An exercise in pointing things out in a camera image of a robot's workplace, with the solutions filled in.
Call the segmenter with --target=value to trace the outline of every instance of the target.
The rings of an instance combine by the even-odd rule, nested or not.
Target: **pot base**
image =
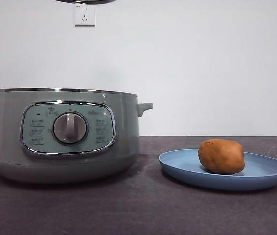
[[[18,165],[0,162],[0,175],[26,183],[73,183],[117,174],[129,168],[135,159],[136,155],[131,155],[95,163],[67,165]]]

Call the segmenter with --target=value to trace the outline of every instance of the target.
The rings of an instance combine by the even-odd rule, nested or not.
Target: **brown potato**
[[[245,167],[243,147],[235,141],[209,139],[198,150],[201,164],[217,174],[234,174]]]

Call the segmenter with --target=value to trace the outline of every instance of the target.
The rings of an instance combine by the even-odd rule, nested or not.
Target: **electrical outlet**
[[[77,5],[74,7],[75,26],[95,26],[95,6]]]

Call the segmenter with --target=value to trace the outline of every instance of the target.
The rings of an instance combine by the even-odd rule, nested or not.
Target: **control panel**
[[[114,139],[114,116],[104,104],[41,102],[27,108],[23,115],[21,141],[33,152],[92,152],[112,145]]]

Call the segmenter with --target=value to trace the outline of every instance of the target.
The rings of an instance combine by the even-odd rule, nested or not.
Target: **dark countertop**
[[[222,137],[277,158],[277,137]],[[229,192],[181,183],[160,153],[198,148],[208,137],[140,137],[141,154],[106,179],[32,185],[0,177],[0,235],[277,235],[277,186]]]

